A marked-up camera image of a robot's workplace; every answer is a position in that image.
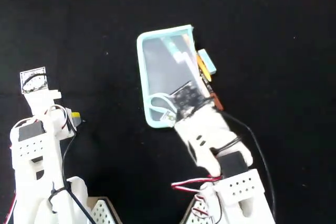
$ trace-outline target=light blue block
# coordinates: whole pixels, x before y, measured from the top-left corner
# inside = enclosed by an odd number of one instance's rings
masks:
[[[210,59],[208,53],[205,51],[205,49],[199,50],[198,55],[203,60],[204,65],[206,66],[206,69],[209,71],[209,73],[211,75],[213,75],[217,71],[217,69],[216,69],[215,65],[213,64],[213,62],[211,61],[211,59]]]

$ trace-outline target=yellow component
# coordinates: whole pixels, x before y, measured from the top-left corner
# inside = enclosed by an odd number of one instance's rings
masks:
[[[204,65],[201,57],[199,55],[197,55],[197,64],[198,64],[198,67],[201,69],[201,71],[203,72],[205,78],[208,80],[208,81],[211,81],[211,75],[209,73],[209,71],[206,69],[206,66]]]
[[[79,112],[72,112],[71,117],[72,118],[80,118],[80,113]]]

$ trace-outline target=cable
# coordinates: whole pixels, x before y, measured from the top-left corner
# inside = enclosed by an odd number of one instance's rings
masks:
[[[221,199],[219,198],[218,192],[216,192],[216,196],[217,196],[217,199],[218,199],[219,209],[220,209],[221,213],[220,213],[219,220],[216,223],[213,222],[214,224],[218,224],[222,220],[222,217],[223,217],[223,209],[222,209]]]
[[[81,204],[81,202],[77,199],[77,197],[73,194],[73,192],[71,191],[71,187],[69,186],[69,184],[67,183],[67,179],[65,177],[65,173],[64,173],[64,163],[65,163],[65,158],[66,155],[71,147],[71,145],[73,144],[73,141],[75,140],[76,136],[77,136],[77,131],[75,129],[75,127],[73,126],[73,124],[71,123],[69,117],[67,117],[67,121],[68,124],[71,128],[71,130],[73,131],[74,135],[72,137],[72,139],[70,140],[67,148],[64,151],[63,157],[62,157],[62,179],[63,179],[63,184],[64,187],[66,189],[66,191],[69,193],[69,195],[71,196],[71,198],[76,202],[76,204],[78,205],[78,207],[82,210],[82,212],[85,214],[85,216],[89,219],[89,221],[92,224],[96,224],[96,222],[94,221],[94,219],[91,217],[91,215],[86,211],[85,207]]]
[[[28,82],[30,82],[33,78],[35,78],[37,76],[45,76],[45,77],[47,77],[47,74],[46,73],[36,73],[36,74],[33,74],[33,75],[29,76],[27,78],[27,80],[25,80],[24,83],[22,83],[22,91],[24,93],[30,93],[30,92],[33,92],[35,90],[39,90],[39,89],[43,88],[47,84],[47,80],[45,80],[45,82],[40,87],[34,88],[34,89],[25,90],[24,89],[25,85],[27,85]]]
[[[235,139],[233,139],[232,141],[230,141],[229,143],[227,143],[226,145],[224,145],[223,147],[216,149],[217,154],[225,151],[229,148],[231,148],[232,146],[234,146],[235,144],[239,143],[241,141],[241,138],[238,136]]]
[[[51,112],[51,108],[60,108],[60,109],[63,110],[63,112],[64,112],[64,123],[62,124],[62,127],[60,129],[60,130],[63,130],[64,127],[65,127],[65,125],[67,125],[67,122],[68,122],[68,113],[67,113],[67,110],[63,106],[61,106],[61,105],[54,104],[54,105],[52,105],[52,106],[49,107],[49,109],[45,112],[45,114],[49,115],[50,112]]]
[[[258,149],[259,155],[261,157],[262,163],[264,164],[264,167],[265,167],[265,171],[266,171],[266,175],[267,175],[267,179],[268,179],[268,184],[269,184],[269,188],[270,188],[270,191],[271,191],[272,215],[273,215],[273,218],[274,218],[274,221],[275,221],[276,220],[276,199],[275,199],[274,186],[273,186],[273,182],[272,182],[272,179],[271,179],[271,174],[270,174],[269,168],[268,168],[267,163],[266,163],[265,156],[264,156],[264,154],[261,151],[260,145],[259,145],[259,143],[257,141],[257,138],[256,138],[255,134],[253,133],[253,131],[251,130],[251,128],[249,126],[247,126],[245,123],[243,123],[239,119],[235,118],[234,116],[230,115],[226,111],[218,111],[218,112],[223,117],[227,117],[227,118],[231,119],[232,121],[234,121],[234,122],[240,124],[241,126],[245,127],[250,132],[250,134],[251,134],[251,136],[252,136],[252,138],[254,140],[254,143],[257,146],[257,149]]]
[[[12,215],[13,215],[13,211],[14,211],[15,205],[16,205],[16,193],[15,193],[15,191],[14,191],[14,198],[13,198],[13,200],[12,200],[12,204],[11,204],[11,207],[10,207],[10,209],[9,209],[9,212],[8,212],[8,214],[7,214],[7,216],[6,216],[6,219],[4,220],[3,224],[8,224],[9,221],[11,220],[10,218],[11,218]]]

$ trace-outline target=red wire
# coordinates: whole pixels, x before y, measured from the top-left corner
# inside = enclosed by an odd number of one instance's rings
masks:
[[[12,209],[14,208],[15,199],[16,199],[16,192],[14,192],[14,197],[13,197],[13,200],[12,200],[11,207],[9,208],[9,212],[8,212],[8,214],[6,215],[6,219],[5,219],[5,221],[4,221],[3,224],[7,224],[8,221],[10,220],[11,216],[13,215]]]

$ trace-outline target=hole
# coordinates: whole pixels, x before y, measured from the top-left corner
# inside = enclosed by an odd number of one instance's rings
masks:
[[[43,177],[44,175],[44,170],[40,170],[36,173],[36,179],[39,180]]]

